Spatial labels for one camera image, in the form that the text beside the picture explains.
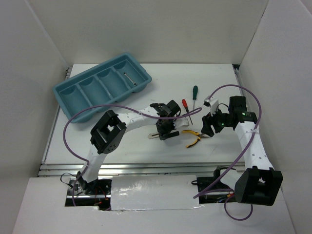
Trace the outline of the silver utility knife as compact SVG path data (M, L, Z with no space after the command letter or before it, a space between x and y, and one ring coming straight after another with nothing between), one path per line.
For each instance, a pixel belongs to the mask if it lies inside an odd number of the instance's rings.
M159 133L152 133L148 135L148 139L159 138L159 137L160 137Z

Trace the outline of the green handled screwdriver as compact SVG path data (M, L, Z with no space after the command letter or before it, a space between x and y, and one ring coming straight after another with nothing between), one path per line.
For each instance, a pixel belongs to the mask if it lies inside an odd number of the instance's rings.
M192 100L193 100L193 110L195 109L195 102L197 100L197 94L198 94L198 86L195 85L193 87L193 98L192 98Z

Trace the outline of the small silver ratchet wrench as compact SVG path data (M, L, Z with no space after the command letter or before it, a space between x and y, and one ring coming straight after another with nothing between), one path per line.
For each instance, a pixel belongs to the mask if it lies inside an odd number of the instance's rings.
M136 83L134 80L132 80L126 72L124 72L124 75L127 77L127 79L128 79L134 86L137 86L137 83Z

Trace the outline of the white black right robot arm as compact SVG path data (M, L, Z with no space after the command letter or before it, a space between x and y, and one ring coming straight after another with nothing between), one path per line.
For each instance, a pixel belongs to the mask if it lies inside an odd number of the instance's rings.
M225 127L233 128L240 141L245 162L242 174L234 169L219 168L220 174L212 179L213 187L218 191L231 188L238 203L272 206L283 176L268 159L256 126L256 114L247 110L245 97L230 97L228 113L219 109L219 102L215 97L206 99L204 104L210 108L210 112L202 118L202 133L213 137Z

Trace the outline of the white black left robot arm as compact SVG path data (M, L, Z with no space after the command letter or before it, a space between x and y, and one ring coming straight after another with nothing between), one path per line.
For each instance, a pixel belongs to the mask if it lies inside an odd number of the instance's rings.
M91 146L87 162L77 173L78 187L86 195L96 190L99 170L106 158L119 146L125 133L143 126L154 125L160 140L176 137L176 120L181 108L174 101L153 103L136 112L117 114L108 110L91 129Z

